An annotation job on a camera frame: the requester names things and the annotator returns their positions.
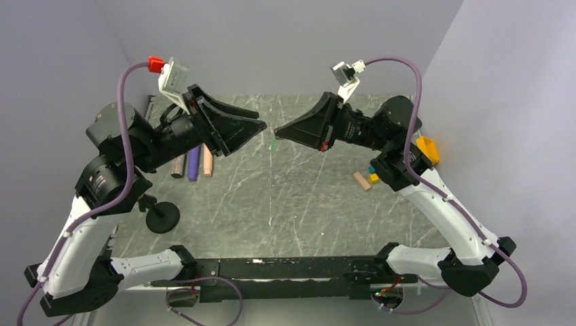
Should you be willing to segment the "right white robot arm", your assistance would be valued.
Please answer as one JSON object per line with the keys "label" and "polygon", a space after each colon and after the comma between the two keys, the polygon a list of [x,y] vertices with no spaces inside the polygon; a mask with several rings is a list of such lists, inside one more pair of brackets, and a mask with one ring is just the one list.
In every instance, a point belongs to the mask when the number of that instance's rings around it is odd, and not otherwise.
{"label": "right white robot arm", "polygon": [[383,282],[414,274],[439,278],[451,290],[471,297],[485,289],[499,273],[504,255],[515,242],[468,221],[447,200],[450,193],[431,161],[415,145],[405,153],[412,101],[394,96],[373,116],[366,116],[331,92],[301,117],[276,128],[275,136],[319,151],[344,141],[378,151],[371,160],[379,179],[414,204],[448,241],[440,249],[385,245],[374,258],[374,271]]}

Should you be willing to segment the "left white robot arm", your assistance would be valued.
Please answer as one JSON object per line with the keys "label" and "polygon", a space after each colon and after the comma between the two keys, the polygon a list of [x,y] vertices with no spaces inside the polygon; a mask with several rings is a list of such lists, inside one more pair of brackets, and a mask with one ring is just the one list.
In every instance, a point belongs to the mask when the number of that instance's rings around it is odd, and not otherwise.
{"label": "left white robot arm", "polygon": [[41,307],[48,317],[90,312],[118,292],[157,280],[190,283],[196,260],[183,245],[160,253],[116,258],[107,248],[114,229],[135,206],[145,204],[152,184],[145,178],[164,164],[199,146],[229,156],[258,133],[266,123],[256,111],[214,99],[192,85],[183,95],[184,108],[165,113],[152,126],[132,105],[124,105],[132,169],[127,169],[120,132],[118,104],[101,109],[86,134],[98,155],[82,171],[75,186],[71,212],[49,257],[29,266],[29,285],[43,291]]}

